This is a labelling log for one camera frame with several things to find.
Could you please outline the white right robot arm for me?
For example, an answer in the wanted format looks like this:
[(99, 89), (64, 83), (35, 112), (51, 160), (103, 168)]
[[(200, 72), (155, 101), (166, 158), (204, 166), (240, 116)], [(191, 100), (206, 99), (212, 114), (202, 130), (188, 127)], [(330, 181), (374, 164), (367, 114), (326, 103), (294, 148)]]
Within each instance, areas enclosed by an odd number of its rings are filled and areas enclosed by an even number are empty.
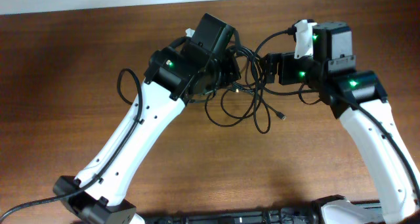
[(344, 22), (300, 20), (286, 29), (292, 53), (264, 57), (282, 85), (302, 83), (319, 94), (356, 144), (379, 195), (373, 211), (334, 195), (313, 201), (315, 223), (400, 223), (419, 212), (419, 170), (394, 122), (385, 88), (358, 71), (352, 32)]

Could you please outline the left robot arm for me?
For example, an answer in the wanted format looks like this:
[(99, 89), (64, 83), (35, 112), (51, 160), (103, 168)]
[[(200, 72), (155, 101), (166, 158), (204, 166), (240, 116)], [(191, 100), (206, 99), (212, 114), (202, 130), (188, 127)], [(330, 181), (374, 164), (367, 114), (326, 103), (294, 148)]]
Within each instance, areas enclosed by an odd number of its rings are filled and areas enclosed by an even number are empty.
[(206, 13), (191, 36), (174, 40), (149, 59), (137, 95), (102, 150), (75, 177), (61, 176), (53, 191), (85, 223), (142, 223), (125, 198), (138, 167), (163, 130), (196, 95), (213, 93), (240, 77), (231, 25)]

